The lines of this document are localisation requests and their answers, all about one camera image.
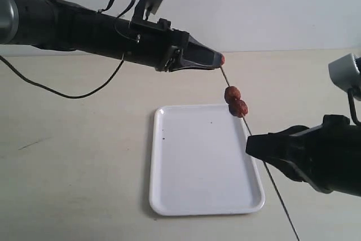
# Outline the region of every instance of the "beige table surface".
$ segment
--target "beige table surface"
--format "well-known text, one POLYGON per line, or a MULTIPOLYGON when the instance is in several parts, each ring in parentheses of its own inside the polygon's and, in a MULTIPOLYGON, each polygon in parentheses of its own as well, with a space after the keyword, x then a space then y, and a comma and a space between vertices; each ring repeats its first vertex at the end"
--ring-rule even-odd
MULTIPOLYGON (((229 53, 224 68, 249 106, 252 132, 277 132, 318 125, 326 113, 349 115, 327 64, 351 51, 361 52, 229 53)), ((118 64, 99 56, 10 61, 74 95, 102 84, 118 64)), ((219 70, 158 73, 125 63, 98 94, 67 100, 0 63, 0 240, 295 240, 261 163, 266 204, 258 213, 162 218, 149 207, 154 111, 223 103, 225 86, 219 70)), ((301 240, 360 239, 360 198, 320 194, 271 171, 301 240)))

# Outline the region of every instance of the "white plastic tray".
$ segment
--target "white plastic tray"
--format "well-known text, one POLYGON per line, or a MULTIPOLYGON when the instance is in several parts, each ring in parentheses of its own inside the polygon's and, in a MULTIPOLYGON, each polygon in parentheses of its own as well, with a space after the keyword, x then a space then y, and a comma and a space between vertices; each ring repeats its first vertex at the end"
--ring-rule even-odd
POLYGON ((265 193, 245 153, 245 131, 227 105, 158 109, 149 190, 153 210, 163 216, 260 210, 265 193))

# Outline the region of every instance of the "white tray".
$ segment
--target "white tray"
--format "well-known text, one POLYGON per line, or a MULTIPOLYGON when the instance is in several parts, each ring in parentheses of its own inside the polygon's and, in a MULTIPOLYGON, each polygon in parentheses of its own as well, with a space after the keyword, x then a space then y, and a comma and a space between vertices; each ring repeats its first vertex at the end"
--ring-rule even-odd
POLYGON ((265 193, 245 153, 245 131, 227 105, 158 109, 149 190, 153 210, 163 216, 260 210, 265 193))

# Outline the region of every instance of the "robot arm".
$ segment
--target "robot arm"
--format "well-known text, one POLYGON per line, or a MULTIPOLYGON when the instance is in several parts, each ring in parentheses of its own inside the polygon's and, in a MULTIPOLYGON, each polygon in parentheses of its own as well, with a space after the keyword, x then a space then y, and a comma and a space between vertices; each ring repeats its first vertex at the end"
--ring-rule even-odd
MULTIPOLYGON (((113 2, 110 0, 105 10, 113 2)), ((161 2, 139 0, 128 21, 64 0, 0 0, 0 44, 81 50, 116 59, 124 56, 126 61, 157 71, 219 68, 221 53, 185 31, 172 29, 166 19, 148 21, 161 2)), ((134 3, 132 0, 127 9, 134 3)))
POLYGON ((361 100, 361 60, 353 54, 329 65, 332 82, 347 92, 350 119, 325 115, 321 125, 293 126, 279 133, 248 138, 246 153, 261 159, 297 182, 323 193, 339 191, 361 196, 361 122, 354 98, 361 100))

